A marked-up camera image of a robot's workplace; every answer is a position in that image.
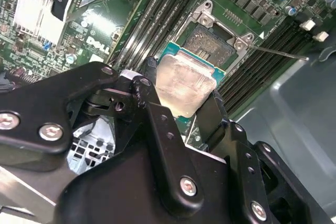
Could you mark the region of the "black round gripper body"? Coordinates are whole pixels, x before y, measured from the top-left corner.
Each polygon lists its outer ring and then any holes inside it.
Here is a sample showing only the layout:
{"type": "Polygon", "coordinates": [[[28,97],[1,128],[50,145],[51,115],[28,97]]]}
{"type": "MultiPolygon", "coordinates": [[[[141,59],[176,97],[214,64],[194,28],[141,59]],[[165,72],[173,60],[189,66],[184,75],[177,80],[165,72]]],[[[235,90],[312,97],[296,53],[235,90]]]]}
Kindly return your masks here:
{"type": "Polygon", "coordinates": [[[77,176],[60,195],[54,223],[244,223],[240,180],[245,143],[214,92],[197,110],[200,132],[224,159],[187,147],[171,111],[156,94],[122,95],[132,115],[117,140],[119,153],[77,176]]]}

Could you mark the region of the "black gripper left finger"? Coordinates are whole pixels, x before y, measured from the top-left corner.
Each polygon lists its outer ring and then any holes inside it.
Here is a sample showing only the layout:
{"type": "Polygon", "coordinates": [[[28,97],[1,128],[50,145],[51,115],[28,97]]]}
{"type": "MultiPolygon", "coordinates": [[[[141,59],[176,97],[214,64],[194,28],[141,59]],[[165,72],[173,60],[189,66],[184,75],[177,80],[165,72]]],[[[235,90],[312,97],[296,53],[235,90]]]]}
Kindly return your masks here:
{"type": "Polygon", "coordinates": [[[114,87],[119,75],[101,62],[90,62],[1,94],[1,164],[36,172],[58,169],[72,144],[73,126],[82,123],[82,105],[97,91],[124,102],[123,116],[146,129],[154,173],[164,206],[180,217],[196,213],[203,191],[185,193],[183,177],[198,176],[186,153],[172,113],[160,104],[153,83],[142,76],[130,80],[129,91],[114,87]]]}

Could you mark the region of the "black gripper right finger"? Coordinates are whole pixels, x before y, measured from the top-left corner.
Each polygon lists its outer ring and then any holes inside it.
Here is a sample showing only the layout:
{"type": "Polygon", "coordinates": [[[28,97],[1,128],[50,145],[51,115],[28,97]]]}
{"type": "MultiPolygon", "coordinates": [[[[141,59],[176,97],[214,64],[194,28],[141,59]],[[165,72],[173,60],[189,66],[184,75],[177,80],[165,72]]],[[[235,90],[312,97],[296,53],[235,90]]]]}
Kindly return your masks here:
{"type": "Polygon", "coordinates": [[[228,118],[217,91],[196,117],[207,151],[228,165],[234,223],[332,223],[278,153],[263,141],[252,144],[244,128],[228,118]]]}

